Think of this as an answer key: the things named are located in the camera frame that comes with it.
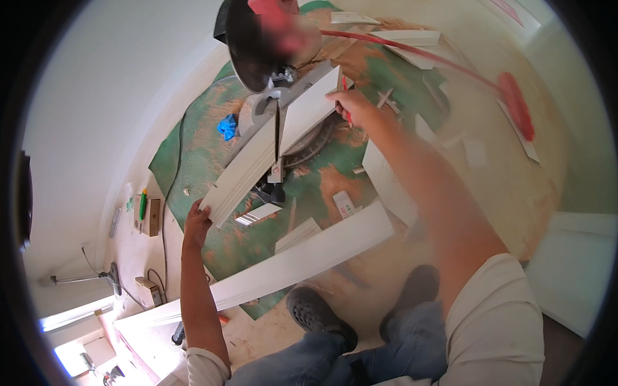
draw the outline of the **hand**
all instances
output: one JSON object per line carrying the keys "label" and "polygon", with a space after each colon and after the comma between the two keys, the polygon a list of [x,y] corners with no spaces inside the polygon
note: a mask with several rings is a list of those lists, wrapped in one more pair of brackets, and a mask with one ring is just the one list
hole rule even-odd
{"label": "hand", "polygon": [[336,107],[337,112],[345,119],[349,112],[355,126],[363,127],[368,115],[380,113],[378,108],[358,90],[337,91],[327,94],[326,99],[339,102]]}
{"label": "hand", "polygon": [[199,249],[204,246],[206,233],[208,233],[208,229],[213,222],[208,219],[208,216],[210,216],[209,206],[205,207],[203,211],[199,209],[202,200],[203,198],[200,198],[194,202],[187,214],[185,238],[182,241],[183,246],[192,245],[199,247]]}

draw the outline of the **left hand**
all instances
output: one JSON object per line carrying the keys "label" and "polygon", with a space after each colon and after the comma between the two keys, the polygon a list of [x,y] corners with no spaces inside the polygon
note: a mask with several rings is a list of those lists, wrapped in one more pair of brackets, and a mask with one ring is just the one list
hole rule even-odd
{"label": "left hand", "polygon": [[199,247],[199,249],[204,246],[206,234],[213,222],[208,219],[208,216],[210,216],[209,206],[205,207],[203,211],[199,209],[202,200],[203,198],[200,198],[194,202],[187,214],[183,246],[193,245]]}

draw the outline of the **concrete floor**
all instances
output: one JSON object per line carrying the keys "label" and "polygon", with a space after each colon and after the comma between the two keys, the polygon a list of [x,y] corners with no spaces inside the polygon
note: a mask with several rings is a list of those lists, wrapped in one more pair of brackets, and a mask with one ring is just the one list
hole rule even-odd
{"label": "concrete floor", "polygon": [[[509,41],[499,19],[475,1],[333,0],[333,3],[344,10],[356,10],[372,17],[399,17],[441,30],[479,73],[496,79],[499,72],[511,71],[526,99],[535,101],[530,104],[530,109],[537,127],[535,148],[541,158],[540,167],[523,154],[508,121],[495,102],[496,95],[461,74],[441,70],[449,80],[451,113],[438,132],[438,138],[445,140],[466,131],[469,136],[482,139],[489,164],[485,168],[469,169],[461,144],[448,151],[440,151],[462,176],[512,254],[520,260],[528,259],[559,201],[564,185],[567,137],[550,94],[515,44]],[[201,66],[202,72],[196,74],[195,82],[187,82],[185,89],[179,92],[174,101],[176,108],[172,106],[161,113],[127,175],[125,182],[132,182],[135,191],[148,187],[149,196],[163,197],[148,170],[148,164],[160,142],[178,121],[178,107],[187,106],[199,95],[226,61],[226,48],[215,49],[208,63]],[[122,206],[127,198],[127,195],[121,195],[117,206]],[[431,263],[433,259],[429,240],[402,242],[406,229],[394,216],[391,219],[397,230],[396,236],[345,263],[371,288],[362,290],[333,270],[308,280],[310,285],[319,288],[335,312],[356,329],[360,338],[359,350],[381,344],[379,322],[395,303],[406,276],[415,266]],[[168,209],[164,226],[169,272],[167,298],[174,300],[180,295],[183,234]],[[145,275],[148,268],[154,268],[163,275],[162,248],[161,236],[148,238],[139,235],[132,227],[132,213],[123,213],[116,238],[109,241],[108,261],[118,263],[123,285],[136,294],[134,277]],[[116,304],[116,311],[122,318],[141,309],[124,295]],[[288,316],[284,301],[257,321],[253,321],[239,307],[222,313],[231,319],[223,327],[223,332],[232,369],[281,350],[295,343],[303,334],[302,329]],[[134,350],[160,378],[182,362],[182,352],[169,339],[174,328],[174,325],[166,325],[123,331]]]}

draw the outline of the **box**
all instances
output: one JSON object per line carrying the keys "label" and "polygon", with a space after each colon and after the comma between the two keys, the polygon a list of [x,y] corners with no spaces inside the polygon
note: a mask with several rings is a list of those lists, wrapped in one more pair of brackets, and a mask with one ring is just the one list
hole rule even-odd
{"label": "box", "polygon": [[[140,201],[142,195],[133,197],[133,228],[140,230]],[[152,237],[159,234],[159,212],[161,200],[158,198],[146,198],[146,215],[142,224],[142,233]]]}
{"label": "box", "polygon": [[137,283],[138,296],[142,306],[146,309],[151,309],[163,303],[158,285],[146,279],[144,276],[136,277],[135,281]]}

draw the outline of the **black shoe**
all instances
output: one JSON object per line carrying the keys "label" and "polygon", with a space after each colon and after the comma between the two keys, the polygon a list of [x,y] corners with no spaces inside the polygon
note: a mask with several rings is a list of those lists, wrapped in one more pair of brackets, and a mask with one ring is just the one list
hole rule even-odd
{"label": "black shoe", "polygon": [[412,309],[426,301],[434,301],[438,296],[439,287],[440,276],[437,268],[429,264],[414,268],[405,281],[404,289],[401,290],[397,304],[380,323],[379,331],[382,340],[386,343],[391,341],[386,332],[386,325],[399,311]]}
{"label": "black shoe", "polygon": [[287,296],[287,310],[292,319],[307,332],[339,334],[347,342],[346,353],[354,350],[358,335],[351,325],[335,315],[330,306],[314,290],[296,287]]}

